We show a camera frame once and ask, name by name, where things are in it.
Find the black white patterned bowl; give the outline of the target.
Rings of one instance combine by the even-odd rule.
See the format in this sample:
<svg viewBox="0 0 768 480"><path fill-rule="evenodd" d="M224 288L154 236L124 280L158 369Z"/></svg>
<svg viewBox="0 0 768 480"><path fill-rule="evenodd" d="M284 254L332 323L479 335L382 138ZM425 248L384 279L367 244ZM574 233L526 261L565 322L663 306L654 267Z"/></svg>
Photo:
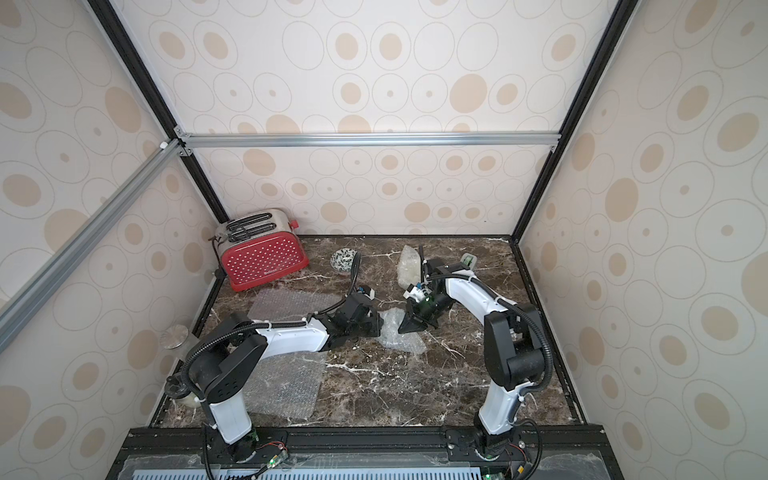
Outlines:
<svg viewBox="0 0 768 480"><path fill-rule="evenodd" d="M341 248L330 258L332 269L340 274L356 274L360 266L360 253L352 248Z"/></svg>

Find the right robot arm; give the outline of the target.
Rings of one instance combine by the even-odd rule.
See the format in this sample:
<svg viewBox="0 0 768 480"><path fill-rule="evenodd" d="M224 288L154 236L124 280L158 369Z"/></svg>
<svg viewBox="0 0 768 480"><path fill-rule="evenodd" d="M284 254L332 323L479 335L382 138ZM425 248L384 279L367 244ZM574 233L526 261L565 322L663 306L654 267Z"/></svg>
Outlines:
<svg viewBox="0 0 768 480"><path fill-rule="evenodd" d="M524 397L546 389L554 372L552 347L538 309L515 303L482 282L463 263L421 262L420 280L404 292L406 309L400 334L439 326L439 317L460 304L483 326L483 359L490 377L476 415L474 445L495 457L513 440Z"/></svg>

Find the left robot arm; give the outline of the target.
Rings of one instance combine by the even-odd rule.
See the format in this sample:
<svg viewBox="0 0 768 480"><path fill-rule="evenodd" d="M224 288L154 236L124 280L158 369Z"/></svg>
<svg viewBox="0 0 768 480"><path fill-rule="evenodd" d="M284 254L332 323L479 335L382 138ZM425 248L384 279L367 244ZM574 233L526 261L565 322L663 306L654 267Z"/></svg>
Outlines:
<svg viewBox="0 0 768 480"><path fill-rule="evenodd" d="M242 390L261 360L329 351L353 338L376 338L383 324L373 299L361 291L295 321L234 314L192 348L177 378L197 398L223 442L236 445L252 432Z"/></svg>

